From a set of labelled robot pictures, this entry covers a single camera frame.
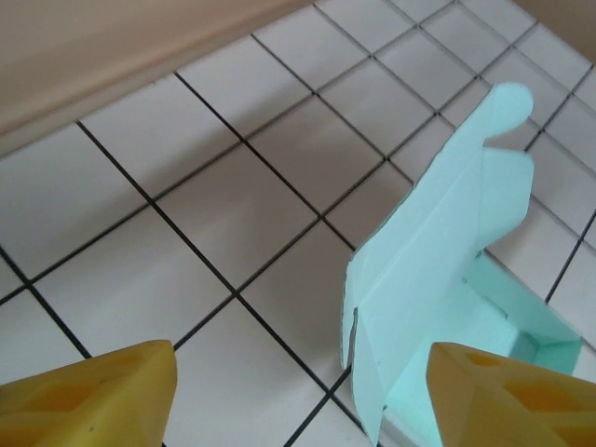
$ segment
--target white tile floor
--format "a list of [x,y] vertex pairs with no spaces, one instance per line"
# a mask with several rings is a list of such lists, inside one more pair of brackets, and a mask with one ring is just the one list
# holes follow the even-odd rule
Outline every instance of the white tile floor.
[[346,261],[509,80],[535,111],[491,144],[529,150],[534,198],[491,251],[596,381],[590,70],[508,0],[329,0],[1,160],[0,382],[167,338],[169,447],[366,446]]

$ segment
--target light blue paper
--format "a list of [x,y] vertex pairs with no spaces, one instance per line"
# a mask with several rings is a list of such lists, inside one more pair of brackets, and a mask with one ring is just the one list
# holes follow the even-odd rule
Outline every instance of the light blue paper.
[[408,438],[440,446],[425,381],[435,341],[564,373],[576,364],[578,335],[479,255],[523,220],[534,174],[524,152],[484,141],[515,129],[532,107],[524,86],[493,88],[347,267],[342,363],[352,359],[354,402],[373,445],[388,418]]

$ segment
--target folded paper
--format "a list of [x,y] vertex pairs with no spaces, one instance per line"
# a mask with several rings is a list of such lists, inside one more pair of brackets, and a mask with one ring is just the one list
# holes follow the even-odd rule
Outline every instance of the folded paper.
[[341,357],[344,367],[352,362],[372,444],[385,418],[408,440],[440,446],[425,384],[435,341],[563,373],[575,366],[578,335],[482,252],[522,222],[534,175],[524,152],[484,142],[518,127],[532,107],[524,86],[494,87],[347,267]]

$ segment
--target mint green cardboard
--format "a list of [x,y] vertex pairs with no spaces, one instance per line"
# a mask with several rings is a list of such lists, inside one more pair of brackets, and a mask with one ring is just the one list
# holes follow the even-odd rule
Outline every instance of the mint green cardboard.
[[523,220],[534,175],[527,154],[484,141],[532,107],[524,86],[494,87],[347,267],[341,358],[373,445],[385,419],[413,444],[441,446],[425,381],[436,341],[561,373],[576,365],[579,335],[482,252]]

